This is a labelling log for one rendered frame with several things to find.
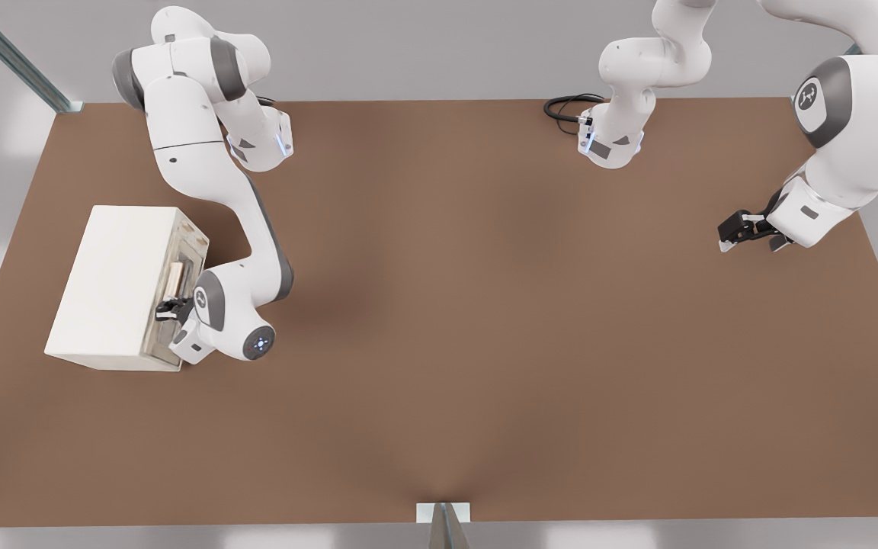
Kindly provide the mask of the glass oven door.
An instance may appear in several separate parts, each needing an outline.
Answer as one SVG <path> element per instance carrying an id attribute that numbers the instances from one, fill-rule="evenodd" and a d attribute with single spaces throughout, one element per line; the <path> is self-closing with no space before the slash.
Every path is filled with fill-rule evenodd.
<path id="1" fill-rule="evenodd" d="M 175 339 L 181 324 L 178 321 L 156 321 L 155 309 L 162 302 L 166 284 L 168 264 L 175 261 L 185 263 L 184 281 L 180 297 L 192 297 L 196 279 L 204 270 L 208 254 L 209 239 L 176 207 L 146 207 L 146 221 L 143 229 L 144 243 L 154 246 L 154 272 L 151 286 L 151 306 L 149 320 L 142 344 L 146 357 L 155 359 L 161 368 L 177 371 L 182 360 L 168 348 Z"/>

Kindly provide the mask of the white oven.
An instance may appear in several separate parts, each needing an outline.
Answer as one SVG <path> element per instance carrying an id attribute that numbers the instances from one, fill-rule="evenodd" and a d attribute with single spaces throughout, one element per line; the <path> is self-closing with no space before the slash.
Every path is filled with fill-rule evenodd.
<path id="1" fill-rule="evenodd" d="M 147 206 L 95 205 L 46 340 L 51 357 L 97 371 L 168 371 L 142 351 L 154 246 Z"/>

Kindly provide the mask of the silver frame post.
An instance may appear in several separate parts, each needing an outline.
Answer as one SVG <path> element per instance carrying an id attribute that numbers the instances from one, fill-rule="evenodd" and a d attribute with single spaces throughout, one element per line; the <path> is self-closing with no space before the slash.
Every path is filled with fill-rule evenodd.
<path id="1" fill-rule="evenodd" d="M 471 522 L 469 502 L 418 502 L 417 522 L 430 525 L 428 549 L 470 549 L 464 522 Z"/>
<path id="2" fill-rule="evenodd" d="M 82 111 L 83 101 L 70 101 L 2 31 L 0 31 L 0 60 L 56 114 L 77 114 Z"/>

